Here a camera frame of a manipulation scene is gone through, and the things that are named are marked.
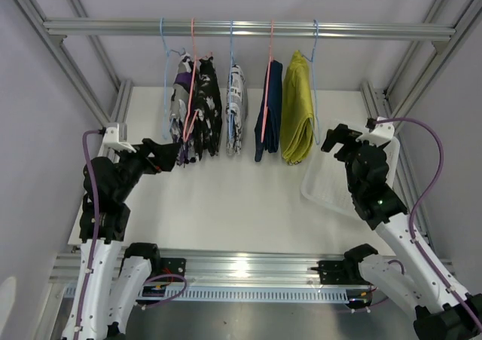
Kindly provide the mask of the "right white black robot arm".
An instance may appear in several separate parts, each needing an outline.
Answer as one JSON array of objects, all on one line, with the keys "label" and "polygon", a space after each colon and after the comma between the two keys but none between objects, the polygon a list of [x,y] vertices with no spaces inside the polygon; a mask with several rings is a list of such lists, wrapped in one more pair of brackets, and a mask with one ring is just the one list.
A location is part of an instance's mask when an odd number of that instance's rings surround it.
[{"label": "right white black robot arm", "polygon": [[412,321],[419,339],[471,339],[481,334],[481,296],[472,295],[435,255],[415,229],[413,215],[388,182],[387,147],[395,129],[382,118],[369,119],[367,131],[345,124],[328,130],[321,150],[340,149],[335,158],[346,171],[355,212],[391,248],[395,268],[372,246],[344,255],[343,276],[375,286]]}]

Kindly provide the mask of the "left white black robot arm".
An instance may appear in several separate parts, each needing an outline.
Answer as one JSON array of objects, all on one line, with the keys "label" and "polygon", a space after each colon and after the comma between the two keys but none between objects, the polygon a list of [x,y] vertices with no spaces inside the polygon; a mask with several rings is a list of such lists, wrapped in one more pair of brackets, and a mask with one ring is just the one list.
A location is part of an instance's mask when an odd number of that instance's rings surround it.
[{"label": "left white black robot arm", "polygon": [[99,156],[84,167],[80,233],[81,264],[63,339],[123,339],[131,311],[147,280],[162,273],[159,249],[133,243],[123,250],[131,214],[126,204],[144,175],[171,171],[179,143],[144,139],[118,150],[117,162]]}]

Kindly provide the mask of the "yellow-green trousers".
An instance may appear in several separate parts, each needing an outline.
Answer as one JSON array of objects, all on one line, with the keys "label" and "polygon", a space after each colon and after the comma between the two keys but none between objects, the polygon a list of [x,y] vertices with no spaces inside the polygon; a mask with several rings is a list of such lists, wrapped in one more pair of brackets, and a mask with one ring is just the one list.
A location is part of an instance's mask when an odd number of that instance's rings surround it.
[{"label": "yellow-green trousers", "polygon": [[304,161],[312,148],[315,118],[307,59],[295,51],[282,83],[282,119],[280,145],[288,165]]}]

